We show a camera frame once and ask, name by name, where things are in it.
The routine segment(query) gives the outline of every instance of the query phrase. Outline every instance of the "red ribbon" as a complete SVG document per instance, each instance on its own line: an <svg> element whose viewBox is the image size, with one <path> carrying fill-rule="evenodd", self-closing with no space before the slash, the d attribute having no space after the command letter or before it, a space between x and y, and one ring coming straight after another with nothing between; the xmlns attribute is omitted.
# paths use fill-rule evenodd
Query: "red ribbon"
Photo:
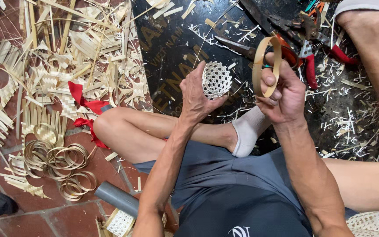
<svg viewBox="0 0 379 237"><path fill-rule="evenodd" d="M87 119L83 119L83 118L77 118L75 120L75 122L73 123L76 127L81 127L83 125L86 125L90 128L90 132L91 132L91 141L96 143L96 145L98 147L102 147L102 148L108 148L101 140L99 140L97 137L96 137L96 134L94 134L94 131L93 131L93 120L90 119L90 120L87 120Z"/></svg>
<svg viewBox="0 0 379 237"><path fill-rule="evenodd" d="M77 103L80 106L87 106L98 115L102 114L102 110L100 108L109 104L109 102L107 101L94 100L94 101L89 102L86 99L84 99L83 92L82 92L83 86L80 84L75 84L72 81L69 81L68 87L70 88L72 97L74 98L74 100L77 101Z"/></svg>
<svg viewBox="0 0 379 237"><path fill-rule="evenodd" d="M68 87L70 88L70 92L71 92L71 95L72 97L74 98L74 100L76 100L76 102L80 105L80 106L87 106L89 107L93 112L97 113L98 115L101 115L102 114L102 110L101 108L105 105L108 105L109 102L107 101L101 101L101 100L94 100L94 101L87 101L84 96L83 96L83 86L80 85L80 84L75 84L73 83L72 81L69 81L68 82ZM94 131L93 131L93 120L90 119L90 120L87 120L87 119L83 119L83 118L77 118L74 123L73 123L76 127L80 127L80 126L83 126L83 125L87 125L88 127L90 127L90 132L91 132L91 141L96 143L96 145L98 147L102 147L102 148L108 148L101 140L99 140L96 136L96 134L94 134Z"/></svg>

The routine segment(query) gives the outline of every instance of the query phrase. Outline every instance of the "gray shorts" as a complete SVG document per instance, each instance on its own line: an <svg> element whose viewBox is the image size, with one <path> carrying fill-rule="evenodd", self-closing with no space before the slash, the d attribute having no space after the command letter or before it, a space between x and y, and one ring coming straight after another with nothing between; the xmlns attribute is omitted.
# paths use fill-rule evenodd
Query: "gray shorts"
<svg viewBox="0 0 379 237"><path fill-rule="evenodd" d="M149 173L155 161L134 164ZM179 208L203 202L208 189L220 185L254 186L286 198L298 213L304 210L292 188L281 148L262 156L234 157L227 149L189 141L172 194L172 205Z"/></svg>
<svg viewBox="0 0 379 237"><path fill-rule="evenodd" d="M336 8L336 16L350 10L377 10L379 11L379 0L344 0Z"/></svg>

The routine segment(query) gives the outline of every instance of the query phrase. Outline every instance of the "white sock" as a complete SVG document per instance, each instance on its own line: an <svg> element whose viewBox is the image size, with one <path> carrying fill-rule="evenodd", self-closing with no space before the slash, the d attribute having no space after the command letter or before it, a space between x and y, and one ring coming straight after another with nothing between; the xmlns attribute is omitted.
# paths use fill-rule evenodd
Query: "white sock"
<svg viewBox="0 0 379 237"><path fill-rule="evenodd" d="M249 156L258 137L271 125L271 122L260 108L255 106L240 118L233 120L232 125L238 135L238 142L232 155L241 158Z"/></svg>

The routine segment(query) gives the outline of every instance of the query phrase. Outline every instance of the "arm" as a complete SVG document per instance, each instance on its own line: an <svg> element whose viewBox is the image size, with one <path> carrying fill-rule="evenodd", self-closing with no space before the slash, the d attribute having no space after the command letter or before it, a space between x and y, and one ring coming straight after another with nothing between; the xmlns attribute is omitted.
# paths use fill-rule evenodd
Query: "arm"
<svg viewBox="0 0 379 237"><path fill-rule="evenodd" d="M175 186L192 130L227 99L227 96L217 100L205 97L201 87L205 65L204 61L201 62L179 85L182 89L182 113L147 178L140 197L133 237L164 236L162 214Z"/></svg>
<svg viewBox="0 0 379 237"><path fill-rule="evenodd" d="M266 60L272 63L272 54ZM270 98L257 97L257 105L270 118L282 145L292 186L319 237L353 236L345 222L345 206L334 176L315 151L304 118L305 85L287 62L280 67L278 88ZM270 68L262 73L261 86L273 84Z"/></svg>

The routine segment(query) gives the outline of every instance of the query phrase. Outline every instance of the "red handle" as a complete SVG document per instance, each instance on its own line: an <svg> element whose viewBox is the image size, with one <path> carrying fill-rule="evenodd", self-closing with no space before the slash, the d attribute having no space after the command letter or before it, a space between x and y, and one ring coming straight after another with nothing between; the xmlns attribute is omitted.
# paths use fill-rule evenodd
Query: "red handle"
<svg viewBox="0 0 379 237"><path fill-rule="evenodd" d="M307 73L307 81L308 85L312 89L317 89L317 80L315 79L315 60L314 55L307 56L305 58L305 66L306 66L306 73Z"/></svg>
<svg viewBox="0 0 379 237"><path fill-rule="evenodd" d="M292 50L289 44L282 38L282 35L274 31L272 35L277 37L280 45L282 46L282 58L286 60L292 68L298 68L302 66L302 60L299 59L298 55Z"/></svg>
<svg viewBox="0 0 379 237"><path fill-rule="evenodd" d="M343 51L337 46L333 45L333 49L328 48L330 53L336 57L341 63L345 64L359 64L357 59L350 58L343 53Z"/></svg>

